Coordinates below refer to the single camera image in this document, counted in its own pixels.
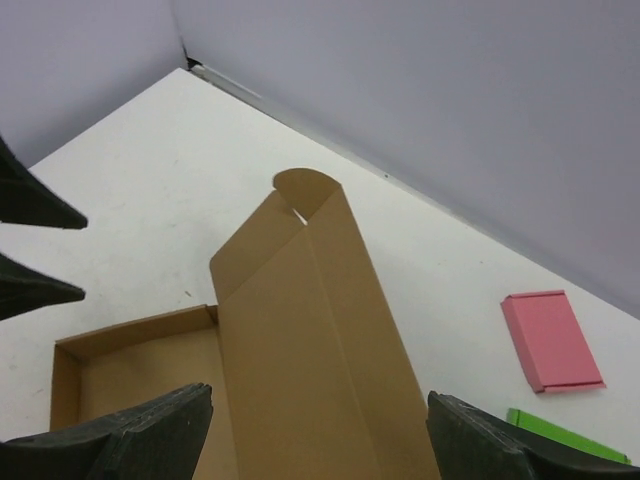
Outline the large brown cardboard box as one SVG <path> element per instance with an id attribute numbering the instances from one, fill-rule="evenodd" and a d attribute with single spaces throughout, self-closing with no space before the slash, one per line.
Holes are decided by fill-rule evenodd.
<path id="1" fill-rule="evenodd" d="M 50 427 L 212 387 L 199 479 L 435 479 L 427 407 L 341 185 L 306 168 L 210 263 L 217 302 L 59 340 Z"/>

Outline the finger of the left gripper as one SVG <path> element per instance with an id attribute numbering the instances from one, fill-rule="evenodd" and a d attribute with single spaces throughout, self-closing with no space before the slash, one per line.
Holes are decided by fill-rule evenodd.
<path id="1" fill-rule="evenodd" d="M 82 301 L 83 289 L 1 255 L 1 320 L 51 305 Z"/>
<path id="2" fill-rule="evenodd" d="M 81 230 L 85 215 L 40 182 L 1 139 L 1 221 Z"/>

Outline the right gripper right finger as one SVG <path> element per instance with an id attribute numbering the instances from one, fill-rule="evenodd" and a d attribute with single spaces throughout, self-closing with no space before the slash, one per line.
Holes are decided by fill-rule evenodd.
<path id="1" fill-rule="evenodd" d="M 582 452 L 431 391 L 429 433 L 443 479 L 637 479 L 639 468 Z"/>

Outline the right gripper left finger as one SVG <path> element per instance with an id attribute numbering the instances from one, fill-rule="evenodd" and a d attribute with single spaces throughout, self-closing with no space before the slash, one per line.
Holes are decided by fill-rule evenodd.
<path id="1" fill-rule="evenodd" d="M 191 479 L 213 415 L 193 383 L 57 431 L 1 444 L 3 479 Z"/>

